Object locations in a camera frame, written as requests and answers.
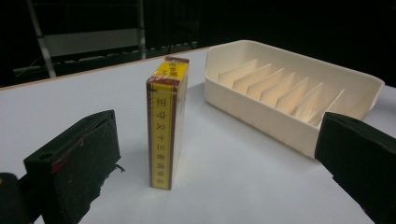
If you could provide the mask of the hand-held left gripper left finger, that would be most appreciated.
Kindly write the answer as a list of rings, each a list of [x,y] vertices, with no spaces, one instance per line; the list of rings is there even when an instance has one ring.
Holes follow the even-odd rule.
[[[117,167],[115,112],[81,119],[24,160],[46,224],[78,224]]]

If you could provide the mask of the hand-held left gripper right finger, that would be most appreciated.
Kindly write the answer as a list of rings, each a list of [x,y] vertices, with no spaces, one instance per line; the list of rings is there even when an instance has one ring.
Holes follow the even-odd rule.
[[[341,114],[327,112],[315,158],[375,224],[396,224],[396,139]]]

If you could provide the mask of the cream slotted plastic rack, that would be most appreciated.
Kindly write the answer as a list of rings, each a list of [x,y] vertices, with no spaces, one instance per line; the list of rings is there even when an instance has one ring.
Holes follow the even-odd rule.
[[[309,158],[325,113],[364,119],[384,85],[377,77],[250,40],[211,47],[206,55],[205,99]]]

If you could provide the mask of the yellow and maroon box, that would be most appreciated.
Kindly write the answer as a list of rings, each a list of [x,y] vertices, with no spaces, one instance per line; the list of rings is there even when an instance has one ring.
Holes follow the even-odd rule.
[[[190,61],[166,56],[146,82],[149,183],[170,190],[181,151]]]

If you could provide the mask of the metal stand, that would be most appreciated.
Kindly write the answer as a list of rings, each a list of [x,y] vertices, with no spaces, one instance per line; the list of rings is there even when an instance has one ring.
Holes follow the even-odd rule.
[[[37,16],[35,14],[35,9],[32,3],[32,0],[25,0],[26,6],[28,8],[29,14],[30,14],[30,18],[35,30],[35,37],[38,43],[38,46],[40,47],[40,51],[44,60],[44,63],[46,65],[47,71],[49,73],[49,77],[50,78],[54,78],[56,77],[56,72],[54,70],[53,64],[52,64],[52,60],[50,57],[50,52],[46,46],[46,42],[45,42],[45,38],[42,34]]]

